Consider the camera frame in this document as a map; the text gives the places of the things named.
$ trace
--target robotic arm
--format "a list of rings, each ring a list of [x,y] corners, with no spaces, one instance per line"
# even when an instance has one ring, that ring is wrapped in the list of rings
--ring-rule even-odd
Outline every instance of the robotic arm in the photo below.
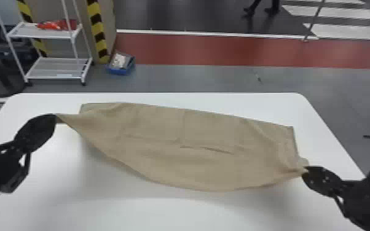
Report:
[[[41,115],[29,120],[13,141],[0,145],[0,192],[12,193],[29,173],[31,153],[53,135],[57,117]],[[320,166],[307,167],[305,184],[317,193],[331,197],[345,218],[370,231],[370,173],[362,181],[343,181]]]
[[[55,115],[41,115],[29,120],[13,141],[0,144],[0,192],[12,193],[22,183],[29,173],[31,153],[52,137],[55,126]]]

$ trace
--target wrinkled fabric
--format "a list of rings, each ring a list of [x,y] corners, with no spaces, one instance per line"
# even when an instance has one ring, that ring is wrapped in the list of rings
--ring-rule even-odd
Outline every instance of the wrinkled fabric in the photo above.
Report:
[[[305,173],[292,127],[188,109],[133,103],[85,104],[57,115],[108,157],[153,181],[230,191]]]

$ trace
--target yellow and black striped pillar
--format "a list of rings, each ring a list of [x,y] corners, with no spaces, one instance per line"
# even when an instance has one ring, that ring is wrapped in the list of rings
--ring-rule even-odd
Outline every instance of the yellow and black striped pillar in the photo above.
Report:
[[[33,18],[31,16],[30,8],[26,4],[25,0],[17,0],[18,9],[23,17],[23,20],[28,23],[33,23]],[[33,39],[33,45],[36,49],[40,51],[43,57],[47,56],[46,46],[43,44],[41,39]]]
[[[107,63],[109,61],[109,53],[106,40],[104,38],[104,26],[98,0],[87,0],[87,13],[90,17],[92,34],[95,39],[96,52],[98,53],[99,61],[100,63]]]

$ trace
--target gray floor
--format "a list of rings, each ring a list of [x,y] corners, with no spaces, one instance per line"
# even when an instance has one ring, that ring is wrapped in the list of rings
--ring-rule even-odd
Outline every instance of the gray floor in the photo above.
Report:
[[[74,80],[44,81],[25,92],[298,92],[363,172],[370,170],[370,139],[362,138],[370,134],[370,70],[138,65],[119,77],[97,66],[86,87]]]

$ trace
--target person's leg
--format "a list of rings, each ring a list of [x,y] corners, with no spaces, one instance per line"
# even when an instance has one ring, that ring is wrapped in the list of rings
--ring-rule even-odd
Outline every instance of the person's leg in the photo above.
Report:
[[[280,11],[280,0],[272,0],[272,5],[270,8],[264,10],[268,14],[277,14]]]
[[[261,2],[261,0],[255,0],[249,8],[244,8],[244,11],[249,14],[253,15],[255,13],[255,9],[257,9],[258,4]]]

